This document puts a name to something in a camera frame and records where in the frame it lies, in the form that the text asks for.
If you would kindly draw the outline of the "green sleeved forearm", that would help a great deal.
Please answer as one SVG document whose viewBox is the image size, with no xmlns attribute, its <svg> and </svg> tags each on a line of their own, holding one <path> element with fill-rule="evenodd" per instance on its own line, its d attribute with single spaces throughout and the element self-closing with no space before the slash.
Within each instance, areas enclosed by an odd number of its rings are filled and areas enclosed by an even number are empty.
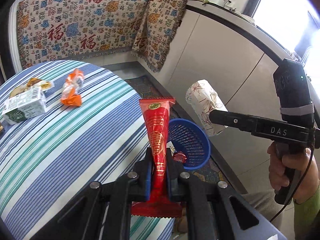
<svg viewBox="0 0 320 240">
<path fill-rule="evenodd" d="M 298 204 L 294 201 L 295 239 L 313 238 L 319 222 L 319 186 L 312 197 Z"/>
</svg>

